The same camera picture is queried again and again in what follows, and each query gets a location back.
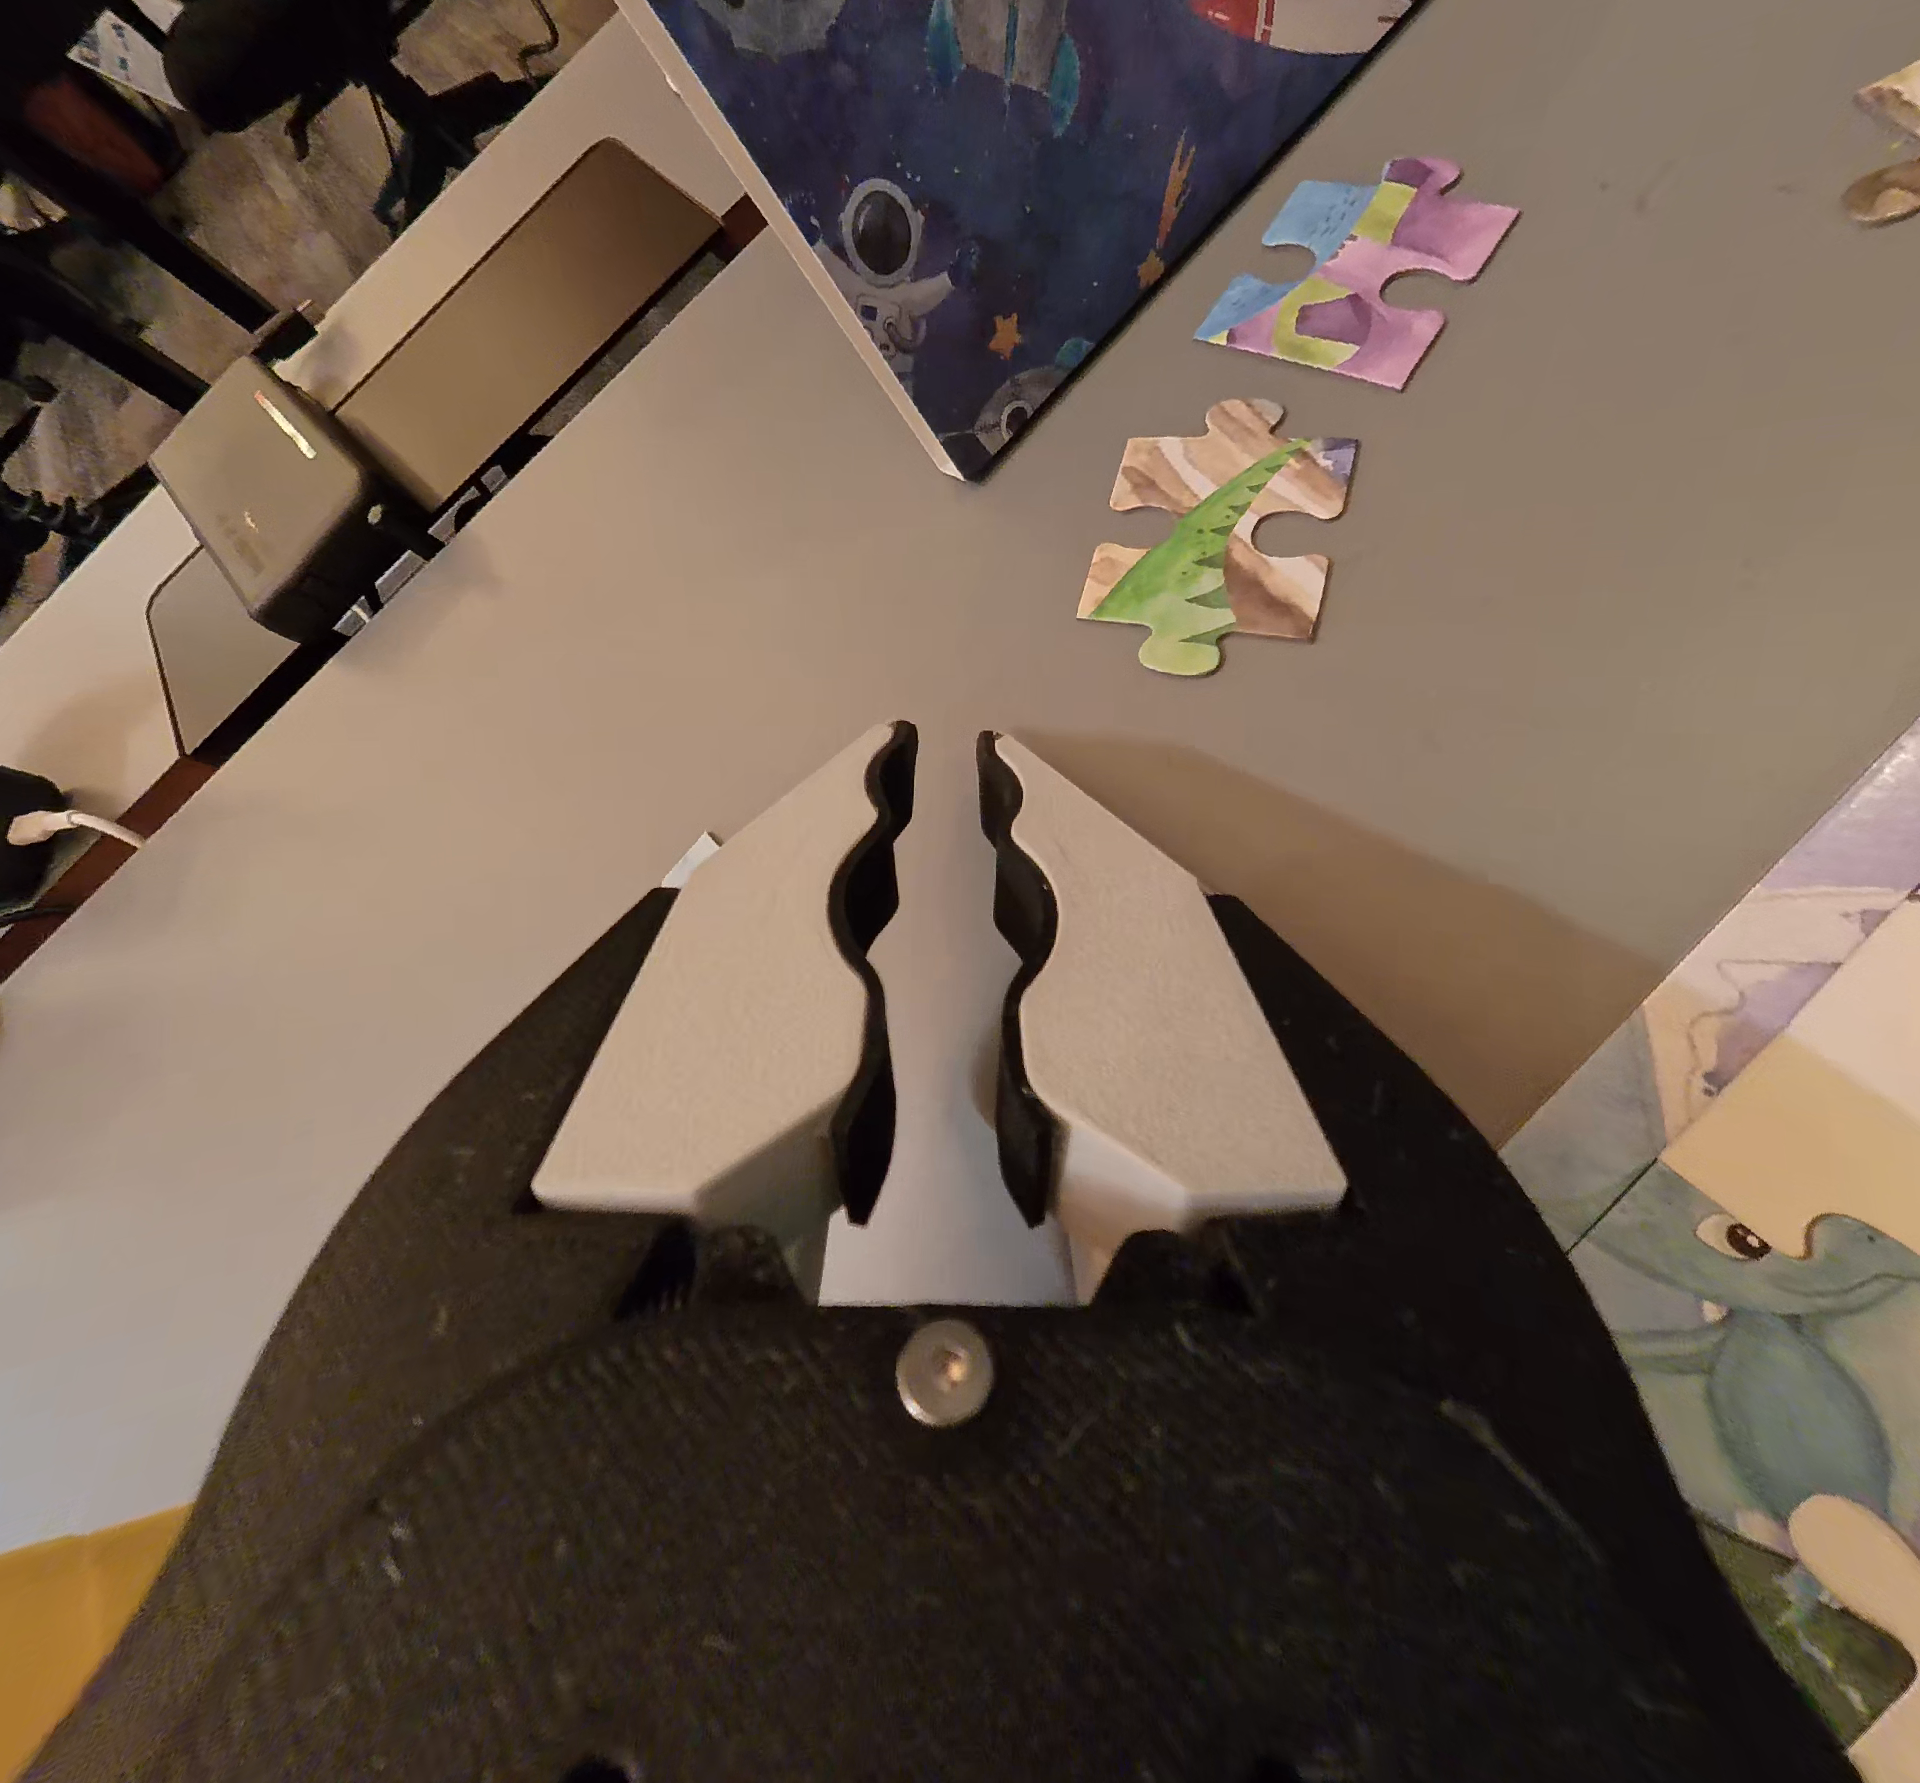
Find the white neighbouring desk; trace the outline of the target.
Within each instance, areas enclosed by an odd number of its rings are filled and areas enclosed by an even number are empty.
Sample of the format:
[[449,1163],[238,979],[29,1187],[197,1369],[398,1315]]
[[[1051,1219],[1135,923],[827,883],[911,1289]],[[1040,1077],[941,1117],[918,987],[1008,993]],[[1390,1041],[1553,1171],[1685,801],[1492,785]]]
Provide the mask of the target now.
[[[421,216],[284,366],[289,382],[341,408],[368,394],[402,348],[429,336],[468,280],[604,144],[725,224],[747,194],[654,50],[612,16],[467,174]],[[5,763],[125,811],[178,759],[148,639],[147,605],[192,552],[175,508],[144,500],[108,546],[3,649]]]

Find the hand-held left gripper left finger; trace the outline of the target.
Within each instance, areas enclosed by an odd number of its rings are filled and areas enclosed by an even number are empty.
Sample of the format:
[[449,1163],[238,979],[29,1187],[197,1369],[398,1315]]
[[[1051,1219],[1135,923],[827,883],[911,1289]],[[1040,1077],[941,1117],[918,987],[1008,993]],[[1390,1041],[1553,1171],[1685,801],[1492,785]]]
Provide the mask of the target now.
[[873,1219],[899,1089],[871,953],[917,765],[918,729],[881,723],[691,869],[533,1177],[545,1207]]

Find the illustrated puzzle box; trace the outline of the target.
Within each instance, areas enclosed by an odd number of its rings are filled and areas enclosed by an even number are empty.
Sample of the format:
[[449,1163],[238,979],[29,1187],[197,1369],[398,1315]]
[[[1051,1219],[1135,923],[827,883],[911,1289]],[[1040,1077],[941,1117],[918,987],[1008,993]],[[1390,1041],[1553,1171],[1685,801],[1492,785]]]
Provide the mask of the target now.
[[616,0],[986,474],[1421,0]]

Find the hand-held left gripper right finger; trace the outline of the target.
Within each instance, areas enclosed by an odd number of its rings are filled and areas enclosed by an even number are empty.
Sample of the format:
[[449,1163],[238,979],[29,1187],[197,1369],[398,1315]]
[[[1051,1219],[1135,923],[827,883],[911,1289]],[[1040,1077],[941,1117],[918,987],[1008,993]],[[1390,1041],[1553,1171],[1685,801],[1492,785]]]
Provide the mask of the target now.
[[1017,955],[992,1121],[1023,1219],[1126,1241],[1336,1209],[1348,1175],[1213,893],[1021,739],[980,733],[975,763]]

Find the dinosaur puzzle board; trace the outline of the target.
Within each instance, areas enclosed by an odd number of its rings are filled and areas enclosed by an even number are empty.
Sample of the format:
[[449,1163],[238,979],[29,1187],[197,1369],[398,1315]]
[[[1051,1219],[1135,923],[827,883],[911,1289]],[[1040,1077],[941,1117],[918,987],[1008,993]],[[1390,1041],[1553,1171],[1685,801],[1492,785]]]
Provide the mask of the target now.
[[[1919,1651],[1919,729],[1909,727],[1503,1147],[1606,1321],[1695,1519],[1794,1557]],[[1742,1513],[1697,1377],[1628,1363],[1628,1331],[1698,1303],[1620,1261],[1623,1195],[1665,1161],[1775,1247],[1859,1219],[1916,1253],[1916,1283],[1826,1337],[1894,1447],[1892,1517],[1838,1497],[1787,1527]],[[1916,1675],[1846,1753],[1916,1779]]]

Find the dark grey charger box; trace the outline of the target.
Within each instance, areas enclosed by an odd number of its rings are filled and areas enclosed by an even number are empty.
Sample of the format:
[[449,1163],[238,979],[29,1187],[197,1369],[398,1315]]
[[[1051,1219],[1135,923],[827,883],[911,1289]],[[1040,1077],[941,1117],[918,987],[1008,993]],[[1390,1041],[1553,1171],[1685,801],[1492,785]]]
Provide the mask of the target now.
[[331,412],[253,356],[208,386],[150,470],[248,615],[292,643],[334,629],[424,524]]

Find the scattered loose puzzle pieces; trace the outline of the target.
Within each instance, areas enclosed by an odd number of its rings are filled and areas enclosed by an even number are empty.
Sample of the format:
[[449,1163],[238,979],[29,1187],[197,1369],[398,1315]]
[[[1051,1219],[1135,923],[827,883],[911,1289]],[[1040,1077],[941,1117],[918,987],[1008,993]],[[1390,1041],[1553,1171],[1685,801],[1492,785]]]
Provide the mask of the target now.
[[1919,214],[1919,62],[1894,70],[1855,94],[1864,116],[1901,140],[1905,154],[1857,178],[1841,208],[1863,228],[1884,228]]

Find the yellow box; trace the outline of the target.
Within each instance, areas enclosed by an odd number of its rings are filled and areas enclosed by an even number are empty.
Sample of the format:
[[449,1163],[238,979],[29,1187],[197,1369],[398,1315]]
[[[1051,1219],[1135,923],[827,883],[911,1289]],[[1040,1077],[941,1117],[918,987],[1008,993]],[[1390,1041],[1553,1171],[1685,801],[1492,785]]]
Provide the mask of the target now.
[[17,1779],[131,1625],[191,1515],[160,1509],[3,1555],[3,1779]]

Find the black office chair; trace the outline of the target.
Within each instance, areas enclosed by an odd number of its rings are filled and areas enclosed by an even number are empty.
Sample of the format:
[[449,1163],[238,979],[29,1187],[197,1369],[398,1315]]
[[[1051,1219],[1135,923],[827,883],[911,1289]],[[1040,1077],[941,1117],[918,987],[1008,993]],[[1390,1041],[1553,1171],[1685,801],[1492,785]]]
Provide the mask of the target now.
[[432,0],[195,0],[173,28],[163,66],[186,116],[238,134],[292,108],[306,150],[314,118],[347,88],[365,88],[407,134],[432,116],[426,92],[398,70],[402,34]]

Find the purple blue yellow puzzle piece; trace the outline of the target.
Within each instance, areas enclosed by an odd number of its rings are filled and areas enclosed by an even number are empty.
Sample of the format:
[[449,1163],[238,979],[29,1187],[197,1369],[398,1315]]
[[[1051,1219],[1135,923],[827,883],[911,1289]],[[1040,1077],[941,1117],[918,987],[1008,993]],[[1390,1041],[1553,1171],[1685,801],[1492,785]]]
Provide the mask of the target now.
[[1299,182],[1261,240],[1306,252],[1309,272],[1293,282],[1236,276],[1194,340],[1404,390],[1446,316],[1395,306],[1388,288],[1411,276],[1474,282],[1523,218],[1460,196],[1460,178],[1448,160],[1399,158],[1369,184]]

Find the green tail brown puzzle piece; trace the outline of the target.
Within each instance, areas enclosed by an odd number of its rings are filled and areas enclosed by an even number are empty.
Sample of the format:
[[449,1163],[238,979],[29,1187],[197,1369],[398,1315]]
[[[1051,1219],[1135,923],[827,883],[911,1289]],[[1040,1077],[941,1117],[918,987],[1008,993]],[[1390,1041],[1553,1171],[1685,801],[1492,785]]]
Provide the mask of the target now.
[[1310,643],[1321,627],[1333,562],[1268,554],[1263,522],[1335,522],[1351,502],[1360,444],[1293,436],[1268,400],[1225,400],[1198,434],[1126,442],[1110,510],[1152,512],[1152,548],[1095,548],[1075,615],[1141,629],[1139,661],[1173,677],[1222,665],[1228,637]]

